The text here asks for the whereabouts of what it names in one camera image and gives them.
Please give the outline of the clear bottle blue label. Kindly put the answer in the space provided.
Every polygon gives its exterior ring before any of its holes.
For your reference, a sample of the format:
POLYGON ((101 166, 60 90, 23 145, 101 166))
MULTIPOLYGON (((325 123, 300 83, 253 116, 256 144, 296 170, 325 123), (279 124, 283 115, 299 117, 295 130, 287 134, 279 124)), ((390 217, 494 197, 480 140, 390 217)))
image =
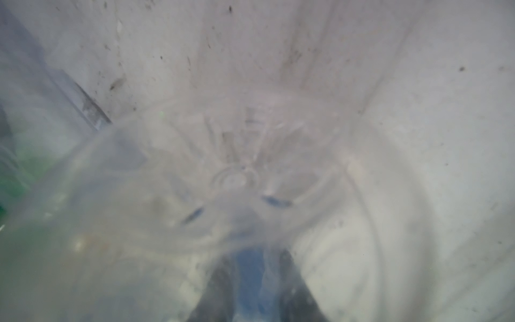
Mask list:
POLYGON ((107 128, 1 228, 2 321, 422 321, 430 209, 310 99, 193 97, 107 128))

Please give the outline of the tall clear purple-label bottle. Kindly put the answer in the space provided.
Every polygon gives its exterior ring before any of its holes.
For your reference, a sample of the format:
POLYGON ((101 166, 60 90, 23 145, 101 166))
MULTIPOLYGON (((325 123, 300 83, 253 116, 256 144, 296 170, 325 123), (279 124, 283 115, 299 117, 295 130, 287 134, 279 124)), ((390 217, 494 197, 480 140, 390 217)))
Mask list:
POLYGON ((1 119, 12 126, 64 126, 86 135, 111 123, 98 104, 64 71, 46 64, 38 41, 1 6, 1 119))

